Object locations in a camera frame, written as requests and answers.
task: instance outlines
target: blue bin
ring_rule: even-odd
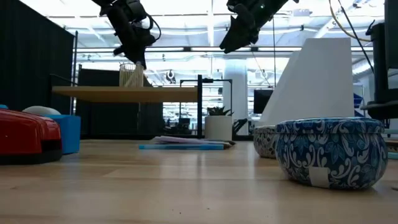
[[[62,153],[77,153],[80,149],[80,117],[71,115],[45,115],[58,123],[61,130]]]

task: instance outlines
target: shelf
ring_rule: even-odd
[[[196,87],[53,86],[53,93],[93,103],[197,102]]]
[[[398,147],[398,139],[396,139],[396,138],[385,138],[384,140],[385,140],[387,146]]]

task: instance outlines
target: black curtain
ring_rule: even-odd
[[[71,79],[74,36],[18,0],[0,0],[0,21],[0,104],[69,114],[70,98],[51,98],[49,83],[50,74]],[[59,79],[52,84],[70,85]]]
[[[79,86],[119,86],[119,71],[81,69]],[[152,86],[146,78],[144,86]],[[163,128],[163,103],[89,103],[77,100],[81,133],[90,136],[159,134]]]
[[[119,72],[81,69],[78,84],[119,86]],[[81,100],[76,103],[76,115],[81,117],[81,133],[90,135],[136,134],[138,109],[137,103],[88,103]]]

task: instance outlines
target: blue patterned bowl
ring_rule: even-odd
[[[263,158],[275,159],[275,126],[254,128],[254,149]]]
[[[316,118],[276,126],[276,157],[290,180],[330,189],[366,189],[387,166],[380,121]]]

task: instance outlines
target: red toy car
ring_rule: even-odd
[[[41,164],[61,157],[61,133],[55,121],[0,109],[0,164]]]

